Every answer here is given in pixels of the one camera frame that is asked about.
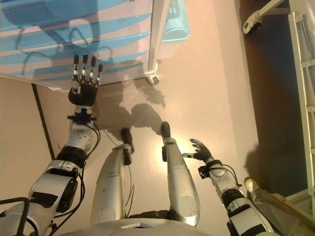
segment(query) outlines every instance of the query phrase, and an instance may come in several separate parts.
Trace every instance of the beige floor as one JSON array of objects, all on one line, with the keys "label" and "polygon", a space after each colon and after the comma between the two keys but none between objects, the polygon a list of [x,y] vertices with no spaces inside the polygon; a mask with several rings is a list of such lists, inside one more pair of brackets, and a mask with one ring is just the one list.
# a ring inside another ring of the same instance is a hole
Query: beige floor
[{"label": "beige floor", "polygon": [[[152,87],[145,80],[136,80],[102,86],[94,108],[100,128],[116,143],[120,143],[118,131],[131,128],[136,148],[131,165],[135,185],[131,214],[169,208],[166,164],[161,159],[162,139],[158,135],[162,120],[170,123],[182,152],[193,152],[189,138],[201,140],[215,158],[235,168],[241,182],[247,176],[247,155],[258,144],[238,6],[233,0],[185,2],[190,37],[173,58],[159,65],[160,85]],[[38,91],[57,153],[58,146],[67,140],[66,116],[73,106],[67,94],[44,87]],[[25,142],[32,143],[31,137]],[[113,147],[102,131],[99,148],[87,161],[84,202],[59,234],[89,225],[98,171]],[[32,158],[35,161],[42,156]],[[199,177],[197,168],[202,163],[187,160],[187,164],[202,206],[198,227],[213,235],[229,235],[226,211],[214,187],[210,180]],[[45,166],[40,163],[36,169]]]}]

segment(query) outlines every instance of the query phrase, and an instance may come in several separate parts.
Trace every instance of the robot forearm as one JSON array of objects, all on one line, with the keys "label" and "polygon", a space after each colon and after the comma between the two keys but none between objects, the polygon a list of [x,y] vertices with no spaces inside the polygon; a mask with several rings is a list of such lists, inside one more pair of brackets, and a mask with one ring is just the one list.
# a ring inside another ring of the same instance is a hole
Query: robot forearm
[{"label": "robot forearm", "polygon": [[[79,57],[74,57],[73,82],[77,87],[71,88],[69,100],[76,105],[71,131],[67,144],[62,148],[56,160],[53,160],[29,193],[30,206],[24,235],[43,236],[51,224],[56,212],[67,211],[72,204],[80,169],[89,157],[92,143],[93,121],[91,106],[96,99],[102,65],[98,67],[94,79],[96,58],[92,57],[90,76],[86,76],[88,56],[83,57],[82,75],[78,75]],[[0,235],[15,235],[23,212],[23,204],[15,205],[3,212],[0,217]]]},{"label": "robot forearm", "polygon": [[[63,213],[70,208],[78,185],[76,179],[88,157],[91,140],[91,129],[72,123],[69,140],[57,160],[51,161],[30,190],[24,235],[32,232],[44,235],[56,212]],[[5,217],[0,217],[0,235],[16,234],[22,211],[23,204],[17,204],[5,212]]]},{"label": "robot forearm", "polygon": [[190,140],[197,153],[184,154],[184,157],[190,157],[204,161],[205,166],[200,167],[201,178],[209,177],[217,194],[224,204],[229,217],[227,223],[232,236],[263,236],[277,235],[274,233],[268,220],[253,205],[253,203],[244,197],[239,190],[238,183],[235,183],[229,176],[228,170],[219,160],[215,160],[209,150],[198,140]]}]

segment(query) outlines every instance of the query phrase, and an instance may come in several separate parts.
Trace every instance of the black joint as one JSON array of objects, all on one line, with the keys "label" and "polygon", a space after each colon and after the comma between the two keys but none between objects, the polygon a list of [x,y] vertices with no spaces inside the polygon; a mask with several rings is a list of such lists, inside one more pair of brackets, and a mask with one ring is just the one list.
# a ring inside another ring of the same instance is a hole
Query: black joint
[{"label": "black joint", "polygon": [[165,148],[165,146],[162,146],[162,160],[164,162],[167,162],[167,155],[166,155],[166,148]]},{"label": "black joint", "polygon": [[125,166],[130,165],[132,162],[130,150],[128,148],[124,148],[123,154],[124,154],[124,165]]},{"label": "black joint", "polygon": [[84,162],[86,161],[87,158],[88,155],[82,149],[77,147],[66,146],[61,150],[56,159],[69,161],[76,164],[80,168],[83,168]]},{"label": "black joint", "polygon": [[91,67],[95,67],[95,64],[96,64],[96,57],[92,57]]},{"label": "black joint", "polygon": [[78,55],[74,55],[73,57],[73,64],[78,64],[79,63],[79,56]]},{"label": "black joint", "polygon": [[103,64],[99,64],[98,65],[98,72],[102,73],[102,71],[103,71]]},{"label": "black joint", "polygon": [[57,212],[64,213],[71,207],[77,186],[78,181],[75,178],[69,180],[66,188],[63,191],[63,195],[61,196]]},{"label": "black joint", "polygon": [[75,113],[74,116],[67,116],[67,119],[71,119],[78,124],[87,124],[91,120],[96,120],[91,114],[87,114],[87,109],[85,108],[81,109],[81,113]]},{"label": "black joint", "polygon": [[171,128],[169,126],[169,123],[166,121],[163,121],[161,124],[161,134],[163,139],[171,137]]},{"label": "black joint", "polygon": [[198,168],[198,171],[202,179],[210,177],[209,169],[206,166],[200,166]]},{"label": "black joint", "polygon": [[236,199],[239,198],[244,198],[244,195],[237,189],[235,188],[230,188],[228,190],[226,190],[223,194],[222,194],[222,202],[225,206],[225,209],[227,209],[228,205],[230,205],[230,203]]},{"label": "black joint", "polygon": [[222,165],[222,162],[220,162],[219,160],[213,160],[213,161],[210,161],[210,162],[206,165],[206,167],[208,168],[208,170],[210,170],[210,168],[211,168],[213,165],[215,165],[215,164],[220,164],[220,165]]},{"label": "black joint", "polygon": [[88,58],[89,58],[88,55],[83,55],[83,63],[84,64],[88,63]]}]

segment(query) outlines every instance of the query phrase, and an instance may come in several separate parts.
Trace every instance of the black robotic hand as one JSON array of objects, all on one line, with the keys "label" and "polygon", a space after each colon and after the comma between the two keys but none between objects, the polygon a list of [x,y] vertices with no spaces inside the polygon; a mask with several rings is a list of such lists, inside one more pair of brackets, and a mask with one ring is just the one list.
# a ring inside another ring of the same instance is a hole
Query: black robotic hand
[{"label": "black robotic hand", "polygon": [[202,142],[197,139],[190,139],[190,141],[193,143],[192,146],[196,148],[196,153],[184,153],[184,157],[190,157],[204,162],[213,159],[210,151]]},{"label": "black robotic hand", "polygon": [[87,75],[88,55],[83,56],[83,66],[81,73],[78,73],[79,56],[75,55],[73,59],[74,69],[72,78],[72,87],[68,94],[69,101],[77,106],[93,106],[96,100],[100,77],[103,70],[103,65],[98,65],[98,74],[94,78],[94,69],[96,57],[92,57],[91,71]]}]

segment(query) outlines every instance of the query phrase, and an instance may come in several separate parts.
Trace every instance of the robotic hand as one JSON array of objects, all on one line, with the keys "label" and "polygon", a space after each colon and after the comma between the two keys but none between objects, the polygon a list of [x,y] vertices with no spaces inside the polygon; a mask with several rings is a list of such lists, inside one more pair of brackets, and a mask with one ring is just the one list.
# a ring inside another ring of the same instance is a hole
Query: robotic hand
[{"label": "robotic hand", "polygon": [[88,55],[83,56],[83,67],[81,74],[78,73],[79,56],[75,55],[73,59],[73,79],[72,88],[69,92],[69,101],[77,106],[93,106],[96,100],[96,94],[100,83],[100,77],[103,65],[98,65],[98,75],[94,78],[96,57],[92,57],[90,75],[87,76]]},{"label": "robotic hand", "polygon": [[196,153],[184,153],[183,157],[194,158],[205,163],[205,166],[198,169],[200,176],[202,179],[209,177],[216,188],[227,210],[229,217],[227,227],[231,236],[277,235],[268,220],[239,190],[240,185],[236,176],[234,176],[235,182],[230,178],[227,165],[215,160],[207,147],[199,140],[190,139],[190,141],[193,143],[192,146],[197,148]]}]

